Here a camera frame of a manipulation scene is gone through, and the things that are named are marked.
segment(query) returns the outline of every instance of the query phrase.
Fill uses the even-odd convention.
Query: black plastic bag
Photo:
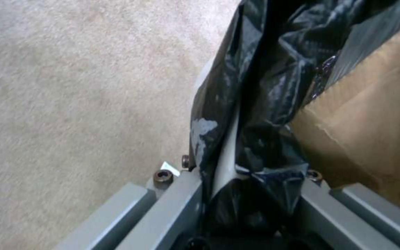
[[[352,25],[390,1],[242,1],[197,92],[191,113],[190,167],[199,167],[203,233],[272,234],[294,212],[308,168],[286,124],[310,88],[315,69],[340,51]],[[241,100],[232,181],[212,202],[217,159]]]

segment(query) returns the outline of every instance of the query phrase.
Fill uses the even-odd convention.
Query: beige carpet
[[[49,249],[188,152],[236,0],[0,0],[0,249]]]

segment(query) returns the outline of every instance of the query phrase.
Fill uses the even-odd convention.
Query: gray metal bar
[[[155,201],[154,191],[128,183],[55,249],[114,249]]]
[[[400,209],[362,184],[330,194],[400,247]]]
[[[197,222],[201,194],[198,168],[182,171],[116,249],[169,249],[180,233]]]
[[[297,229],[319,234],[335,249],[399,249],[315,183],[305,179]]]

